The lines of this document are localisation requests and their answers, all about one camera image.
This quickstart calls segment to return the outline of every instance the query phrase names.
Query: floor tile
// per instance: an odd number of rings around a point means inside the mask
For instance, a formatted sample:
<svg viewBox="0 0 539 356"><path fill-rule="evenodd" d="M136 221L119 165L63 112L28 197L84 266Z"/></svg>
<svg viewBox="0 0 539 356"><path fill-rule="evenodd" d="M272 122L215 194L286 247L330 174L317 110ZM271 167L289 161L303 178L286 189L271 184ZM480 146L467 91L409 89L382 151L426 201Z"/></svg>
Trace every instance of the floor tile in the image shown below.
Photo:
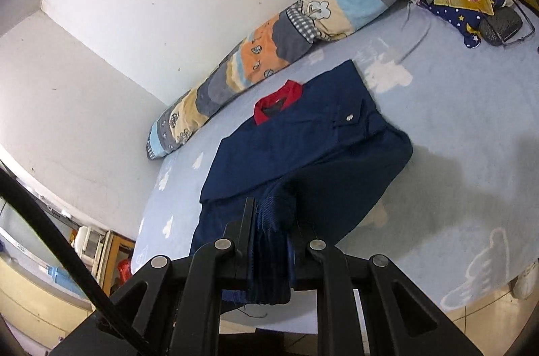
<svg viewBox="0 0 539 356"><path fill-rule="evenodd" d="M231 323L230 321L220 320L219 322L219 334L230 333L254 333L256 327L244 326L242 324Z"/></svg>
<svg viewBox="0 0 539 356"><path fill-rule="evenodd" d="M318 335L305 335L292 346L285 349L288 353L306 354L307 356L316 356L318 352Z"/></svg>
<svg viewBox="0 0 539 356"><path fill-rule="evenodd" d="M458 309L452 310L451 312L444 312L444 314L446 314L451 321L456 321L466 316L466 308L464 306L459 307Z"/></svg>
<svg viewBox="0 0 539 356"><path fill-rule="evenodd" d="M539 300L539 288L526 300L509 293L466 317L466 335L484 356L503 356Z"/></svg>
<svg viewBox="0 0 539 356"><path fill-rule="evenodd" d="M462 333L464 333L464 330L466 328L466 319L465 318L460 318L460 319L458 319L456 321L453 321L453 323L455 324L455 326L460 328L460 331Z"/></svg>
<svg viewBox="0 0 539 356"><path fill-rule="evenodd" d="M480 298L479 300L468 304L466 306L466 314L471 315L474 312L477 312L479 309L482 309L485 306L488 306L489 304L493 303L494 301L502 298L504 295L508 293L509 293L509 285L502 286L502 288L492 291L487 296L484 296L483 298Z"/></svg>

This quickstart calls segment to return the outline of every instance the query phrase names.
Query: black cable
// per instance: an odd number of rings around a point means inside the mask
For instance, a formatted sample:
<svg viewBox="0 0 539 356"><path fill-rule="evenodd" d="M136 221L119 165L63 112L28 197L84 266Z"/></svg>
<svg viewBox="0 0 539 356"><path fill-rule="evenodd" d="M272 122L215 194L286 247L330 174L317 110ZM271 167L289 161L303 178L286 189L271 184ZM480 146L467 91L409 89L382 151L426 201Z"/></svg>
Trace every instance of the black cable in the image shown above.
<svg viewBox="0 0 539 356"><path fill-rule="evenodd" d="M149 343L119 314L75 250L71 248L52 220L41 210L33 196L3 169L0 169L0 196L31 226L111 327L140 354L157 356Z"/></svg>
<svg viewBox="0 0 539 356"><path fill-rule="evenodd" d="M0 315L0 354L5 356L29 356L13 336L7 323Z"/></svg>
<svg viewBox="0 0 539 356"><path fill-rule="evenodd" d="M244 315L247 315L249 318L265 318L268 316L268 313L266 312L264 315L260 316L260 317L256 317L254 315L249 315L246 311L245 311L245 306L239 306L238 308L236 308L237 311L241 312L242 314Z"/></svg>

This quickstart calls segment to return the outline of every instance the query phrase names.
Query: red collar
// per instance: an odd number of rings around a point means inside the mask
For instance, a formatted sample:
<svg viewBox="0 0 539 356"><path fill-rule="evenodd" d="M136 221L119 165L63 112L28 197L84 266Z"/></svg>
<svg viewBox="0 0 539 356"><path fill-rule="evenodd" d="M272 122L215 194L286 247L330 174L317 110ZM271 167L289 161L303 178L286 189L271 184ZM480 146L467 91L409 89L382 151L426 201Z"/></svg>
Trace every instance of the red collar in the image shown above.
<svg viewBox="0 0 539 356"><path fill-rule="evenodd" d="M273 105L275 105L280 100L284 99L285 102L281 106L281 111L285 108L288 108L290 105L292 105L296 100L298 100L301 97L301 93L303 91L303 86L300 85L297 82L287 80L286 83L278 89L275 93L271 93L267 95L266 97L261 98L255 105L254 105L254 121L257 125L260 125L264 123L265 121L269 120L270 117L268 117L263 110L266 108L269 108Z"/></svg>

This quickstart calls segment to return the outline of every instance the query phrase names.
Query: pillow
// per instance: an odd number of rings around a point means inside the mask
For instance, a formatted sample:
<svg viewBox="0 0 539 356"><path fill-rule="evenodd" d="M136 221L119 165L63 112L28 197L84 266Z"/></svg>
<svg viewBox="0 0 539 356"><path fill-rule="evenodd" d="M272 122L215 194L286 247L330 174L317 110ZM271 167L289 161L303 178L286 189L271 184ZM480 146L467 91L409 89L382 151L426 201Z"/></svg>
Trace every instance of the pillow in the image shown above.
<svg viewBox="0 0 539 356"><path fill-rule="evenodd" d="M316 40L351 35L396 0L299 0L242 40L209 77L153 124L148 158L178 149L220 108L305 55Z"/></svg>

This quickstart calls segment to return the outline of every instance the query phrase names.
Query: metal rivet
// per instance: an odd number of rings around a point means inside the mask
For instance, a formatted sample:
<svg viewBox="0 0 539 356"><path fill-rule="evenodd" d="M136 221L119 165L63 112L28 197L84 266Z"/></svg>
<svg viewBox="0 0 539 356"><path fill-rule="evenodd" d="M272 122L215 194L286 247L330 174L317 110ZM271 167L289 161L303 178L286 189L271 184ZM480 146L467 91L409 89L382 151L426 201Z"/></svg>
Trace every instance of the metal rivet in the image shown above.
<svg viewBox="0 0 539 356"><path fill-rule="evenodd" d="M386 267L389 264L389 259L384 254L376 254L373 256L373 263L378 267Z"/></svg>
<svg viewBox="0 0 539 356"><path fill-rule="evenodd" d="M152 264L152 267L159 269L166 266L166 264L168 263L168 258L166 258L165 256L157 256L154 257L150 263Z"/></svg>
<svg viewBox="0 0 539 356"><path fill-rule="evenodd" d="M320 239L314 239L314 240L311 240L311 242L309 243L309 246L311 247L311 249L315 251L322 251L325 248L325 242Z"/></svg>
<svg viewBox="0 0 539 356"><path fill-rule="evenodd" d="M218 239L215 241L214 246L218 250L227 250L232 246L232 242L228 239Z"/></svg>

